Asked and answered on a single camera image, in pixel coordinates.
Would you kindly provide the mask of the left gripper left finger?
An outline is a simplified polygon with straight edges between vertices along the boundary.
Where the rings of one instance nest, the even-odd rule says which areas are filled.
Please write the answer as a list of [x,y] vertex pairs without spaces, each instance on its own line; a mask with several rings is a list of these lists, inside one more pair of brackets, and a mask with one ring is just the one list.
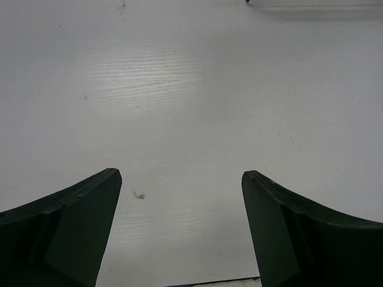
[[95,286],[121,186],[107,168],[1,212],[1,286]]

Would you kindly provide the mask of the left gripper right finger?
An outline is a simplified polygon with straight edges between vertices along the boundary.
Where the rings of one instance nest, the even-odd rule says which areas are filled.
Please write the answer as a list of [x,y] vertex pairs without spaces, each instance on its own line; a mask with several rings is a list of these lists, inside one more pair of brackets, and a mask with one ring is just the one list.
[[256,171],[242,194],[263,286],[381,286],[382,224],[338,212]]

